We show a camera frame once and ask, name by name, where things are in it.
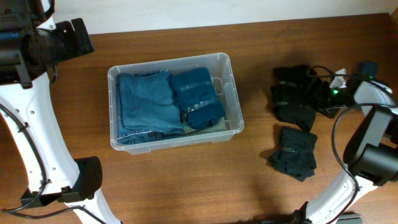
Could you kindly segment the black garment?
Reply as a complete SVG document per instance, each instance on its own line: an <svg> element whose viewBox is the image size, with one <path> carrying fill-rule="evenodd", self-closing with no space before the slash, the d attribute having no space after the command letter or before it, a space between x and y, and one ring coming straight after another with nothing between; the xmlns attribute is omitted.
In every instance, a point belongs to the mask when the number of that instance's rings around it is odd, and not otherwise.
<svg viewBox="0 0 398 224"><path fill-rule="evenodd" d="M276 67L272 69L277 84L271 87L273 112L279 121L295 124L302 131L311 131L315 122L316 110L311 98L305 94L317 73L308 65Z"/></svg>

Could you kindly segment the dark grey garment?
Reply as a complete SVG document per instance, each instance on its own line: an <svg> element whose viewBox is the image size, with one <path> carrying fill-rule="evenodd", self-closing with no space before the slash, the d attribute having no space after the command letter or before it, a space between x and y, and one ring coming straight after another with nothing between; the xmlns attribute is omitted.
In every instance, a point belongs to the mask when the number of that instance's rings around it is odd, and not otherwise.
<svg viewBox="0 0 398 224"><path fill-rule="evenodd" d="M317 140L315 134L283 126L279 134L279 150L268 161L277 171L303 182L315 175Z"/></svg>

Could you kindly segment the light blue jeans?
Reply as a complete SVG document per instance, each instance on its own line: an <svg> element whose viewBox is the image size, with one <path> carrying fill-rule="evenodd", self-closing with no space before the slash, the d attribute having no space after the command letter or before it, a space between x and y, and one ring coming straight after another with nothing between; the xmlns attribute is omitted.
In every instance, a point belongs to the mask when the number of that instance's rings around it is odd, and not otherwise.
<svg viewBox="0 0 398 224"><path fill-rule="evenodd" d="M185 136L193 136L193 135L199 135L199 134L210 134L210 133L217 133L217 132L222 132L226 131L226 122L224 120L224 117L222 117L215 125L213 126L208 126L203 129L193 129L188 126L185 115L181 115L181 120L183 124L183 131Z"/></svg>

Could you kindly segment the dark blue garment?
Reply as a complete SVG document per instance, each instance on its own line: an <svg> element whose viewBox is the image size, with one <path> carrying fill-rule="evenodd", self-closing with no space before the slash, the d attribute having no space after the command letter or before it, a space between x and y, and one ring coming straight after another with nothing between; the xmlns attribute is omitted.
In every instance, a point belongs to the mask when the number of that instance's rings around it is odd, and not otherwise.
<svg viewBox="0 0 398 224"><path fill-rule="evenodd" d="M185 113L185 121L190 128L215 126L225 116L206 67L170 75L167 80L174 91L174 105Z"/></svg>

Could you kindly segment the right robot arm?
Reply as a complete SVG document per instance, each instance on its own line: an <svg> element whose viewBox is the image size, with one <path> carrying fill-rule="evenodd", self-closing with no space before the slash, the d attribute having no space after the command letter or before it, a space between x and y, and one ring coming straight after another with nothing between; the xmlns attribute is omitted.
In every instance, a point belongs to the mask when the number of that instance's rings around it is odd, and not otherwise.
<svg viewBox="0 0 398 224"><path fill-rule="evenodd" d="M299 181L311 177L317 166L311 132L321 113L340 123L350 111L360 110L364 120L348 141L337 178L317 198L276 223L361 223L348 209L361 197L397 180L397 100L389 85L378 80L378 65L365 60L353 73L296 65L273 70L277 84L271 88L274 114L284 122L278 149L268 162L277 171Z"/></svg>

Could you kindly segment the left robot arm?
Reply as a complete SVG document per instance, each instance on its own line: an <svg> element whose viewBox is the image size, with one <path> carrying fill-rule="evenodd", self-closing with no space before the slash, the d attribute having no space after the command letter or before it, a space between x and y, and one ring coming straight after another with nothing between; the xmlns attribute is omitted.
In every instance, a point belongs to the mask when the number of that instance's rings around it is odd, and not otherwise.
<svg viewBox="0 0 398 224"><path fill-rule="evenodd" d="M55 22L53 1L1 2L1 116L22 157L29 186L16 208L65 204L82 223L117 223L101 191L96 156L72 158L52 106L50 86L60 62L94 50L82 19Z"/></svg>

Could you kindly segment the clear plastic storage container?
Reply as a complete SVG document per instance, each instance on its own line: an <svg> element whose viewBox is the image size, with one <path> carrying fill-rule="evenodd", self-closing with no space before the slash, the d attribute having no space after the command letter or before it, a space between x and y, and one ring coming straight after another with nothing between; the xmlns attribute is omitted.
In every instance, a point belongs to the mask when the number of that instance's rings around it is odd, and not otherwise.
<svg viewBox="0 0 398 224"><path fill-rule="evenodd" d="M118 135L117 107L116 107L116 77L120 73L135 75L169 69L172 74L192 70L197 67L206 67L211 75L213 85L218 98L223 104L226 113L224 117L226 130L216 133L197 134L181 138L166 139L139 144L121 144L116 137ZM234 81L233 69L230 57L224 52L192 57L174 58L145 63L134 63L127 65L115 65L108 70L108 95L109 95L109 123L110 123L110 144L117 151L125 151L130 154L142 154L158 149L167 149L193 144L208 142L229 141L234 135L244 129L243 114L241 111L238 92Z"/></svg>

